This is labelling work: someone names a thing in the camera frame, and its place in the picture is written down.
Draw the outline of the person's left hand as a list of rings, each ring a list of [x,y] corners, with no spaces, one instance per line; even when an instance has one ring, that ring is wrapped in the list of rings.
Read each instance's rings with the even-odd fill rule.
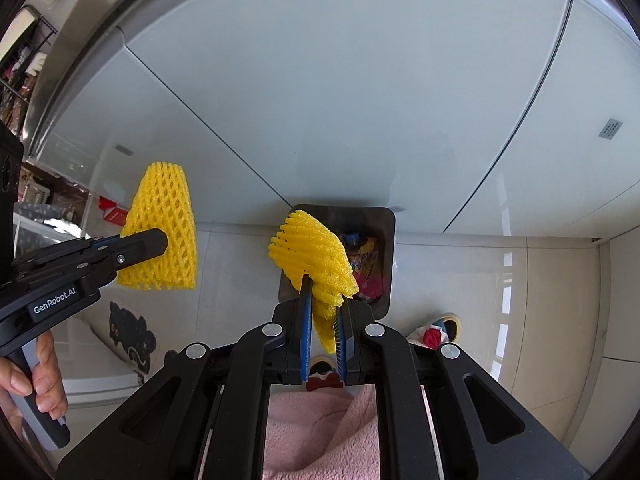
[[[37,338],[36,356],[38,363],[32,371],[32,378],[27,376],[6,358],[0,359],[1,366],[1,411],[8,420],[14,434],[23,440],[23,416],[15,406],[11,396],[28,396],[36,393],[38,411],[47,414],[52,420],[64,417],[68,403],[63,387],[62,375],[55,353],[54,339],[47,330]]]

